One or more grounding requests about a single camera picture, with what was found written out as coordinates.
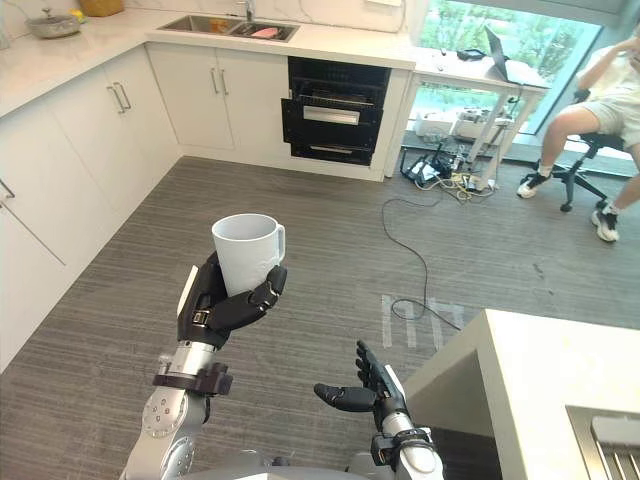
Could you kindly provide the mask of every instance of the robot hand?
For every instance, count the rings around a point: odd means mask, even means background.
[[[189,277],[178,309],[178,341],[201,342],[222,348],[232,330],[262,318],[284,290],[287,269],[276,265],[254,290],[227,296],[218,254]]]
[[[356,366],[362,387],[332,387],[318,383],[314,392],[325,403],[347,412],[373,412],[378,432],[371,440],[371,457],[378,467],[391,467],[396,480],[442,480],[442,461],[429,428],[413,425],[404,390],[389,365],[357,342]]]
[[[254,290],[227,296],[214,252],[193,267],[178,306],[178,346],[161,356],[156,390],[142,413],[142,431],[121,480],[167,480],[188,473],[195,436],[210,415],[210,397],[226,395],[233,377],[215,362],[231,331],[262,318],[284,290],[287,270],[275,266]]]

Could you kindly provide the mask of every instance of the built-in oven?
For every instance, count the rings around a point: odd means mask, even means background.
[[[384,67],[289,57],[282,129],[291,155],[369,165],[389,73]]]

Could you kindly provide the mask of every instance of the bowl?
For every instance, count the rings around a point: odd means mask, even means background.
[[[30,18],[25,23],[32,35],[39,38],[60,38],[80,31],[80,22],[74,15],[51,15],[50,8],[43,8],[43,18]]]

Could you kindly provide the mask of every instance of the kitchen cabinet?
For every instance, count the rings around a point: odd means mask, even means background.
[[[0,208],[0,373],[69,286],[64,266]]]
[[[286,56],[164,43],[147,50],[181,144],[289,156],[280,108]]]
[[[235,147],[265,156],[290,156],[282,141],[281,99],[289,97],[285,55],[216,49]]]
[[[0,370],[179,156],[143,47],[0,119]]]
[[[44,101],[2,118],[0,172],[15,194],[4,200],[7,207],[80,273],[111,236],[102,224],[111,212]]]
[[[215,49],[150,43],[147,51],[178,142],[232,149],[225,106],[230,85],[218,66]]]
[[[109,202],[114,215],[102,221],[115,231],[180,156],[144,49],[62,85],[47,104]]]
[[[136,178],[138,189],[148,193],[180,158],[149,57],[141,46],[107,62],[104,70],[116,91],[123,93],[127,108],[119,118],[142,152],[139,161],[129,166],[133,169],[129,174]]]

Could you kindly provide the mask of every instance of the white countertop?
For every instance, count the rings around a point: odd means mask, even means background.
[[[0,51],[0,116],[150,40],[408,70],[415,66],[407,35],[301,24],[283,43],[156,30],[187,14],[130,8],[110,17],[90,17],[81,33],[71,37],[41,40],[26,35],[14,40],[10,48]]]
[[[405,391],[417,422],[495,435],[505,480],[588,480],[566,407],[640,413],[639,366],[639,330],[486,310]]]

